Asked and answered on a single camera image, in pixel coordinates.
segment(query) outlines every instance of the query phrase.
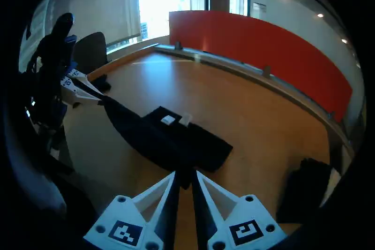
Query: wooden table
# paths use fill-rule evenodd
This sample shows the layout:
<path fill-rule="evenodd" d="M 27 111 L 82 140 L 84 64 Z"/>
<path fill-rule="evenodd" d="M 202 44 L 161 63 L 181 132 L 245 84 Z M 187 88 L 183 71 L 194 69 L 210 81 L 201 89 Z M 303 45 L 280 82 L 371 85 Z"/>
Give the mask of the wooden table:
<path fill-rule="evenodd" d="M 224 165 L 206 176 L 230 192 L 255 194 L 275 217 L 288 174 L 303 158 L 329 163 L 324 126 L 290 101 L 223 70 L 151 53 L 108 74 L 109 96 L 144 116 L 158 106 L 233 146 Z M 102 106 L 70 108 L 64 120 L 73 166 L 96 210 L 115 195 L 133 197 L 169 174 L 133 150 Z M 281 225 L 291 233 L 295 226 Z M 191 189 L 180 191 L 176 249 L 196 249 Z"/>

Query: black office chair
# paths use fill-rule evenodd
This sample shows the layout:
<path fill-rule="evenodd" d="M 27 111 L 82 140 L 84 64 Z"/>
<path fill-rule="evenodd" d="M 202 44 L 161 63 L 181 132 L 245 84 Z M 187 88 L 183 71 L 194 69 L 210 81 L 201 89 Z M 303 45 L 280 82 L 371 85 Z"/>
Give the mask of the black office chair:
<path fill-rule="evenodd" d="M 76 69 L 88 74 L 108 63 L 105 37 L 102 32 L 92 33 L 79 40 L 73 51 L 73 60 L 78 64 Z M 111 85 L 106 81 L 107 75 L 102 75 L 91 83 L 101 92 L 110 90 Z"/>

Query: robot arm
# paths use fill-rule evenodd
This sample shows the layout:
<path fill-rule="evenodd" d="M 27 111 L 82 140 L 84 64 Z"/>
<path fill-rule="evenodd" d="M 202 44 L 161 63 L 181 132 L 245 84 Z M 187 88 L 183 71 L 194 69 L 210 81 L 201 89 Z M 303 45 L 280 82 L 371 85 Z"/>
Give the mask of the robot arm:
<path fill-rule="evenodd" d="M 102 94 L 87 80 L 87 75 L 76 69 L 72 69 L 60 82 L 62 101 L 69 105 L 74 105 L 75 103 L 84 105 L 98 104 L 100 99 L 75 86 L 73 79 L 80 81 L 97 93 Z"/>

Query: curtain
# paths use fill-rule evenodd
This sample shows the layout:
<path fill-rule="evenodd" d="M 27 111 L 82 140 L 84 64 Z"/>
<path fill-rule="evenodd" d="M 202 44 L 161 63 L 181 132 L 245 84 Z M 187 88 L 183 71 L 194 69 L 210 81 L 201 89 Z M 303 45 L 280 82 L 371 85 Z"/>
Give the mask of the curtain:
<path fill-rule="evenodd" d="M 46 20 L 46 33 L 57 18 L 66 12 L 75 17 L 70 35 L 79 39 L 100 31 L 107 45 L 140 36 L 138 0 L 51 0 Z"/>

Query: orange partition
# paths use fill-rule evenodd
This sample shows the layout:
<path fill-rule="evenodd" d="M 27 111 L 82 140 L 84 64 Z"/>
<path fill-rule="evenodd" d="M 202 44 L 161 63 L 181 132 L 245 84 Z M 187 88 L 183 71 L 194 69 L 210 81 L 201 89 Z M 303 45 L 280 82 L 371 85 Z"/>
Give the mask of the orange partition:
<path fill-rule="evenodd" d="M 218 11 L 169 13 L 170 43 L 250 64 L 288 82 L 341 121 L 352 89 L 333 62 L 301 37 L 271 23 Z"/>

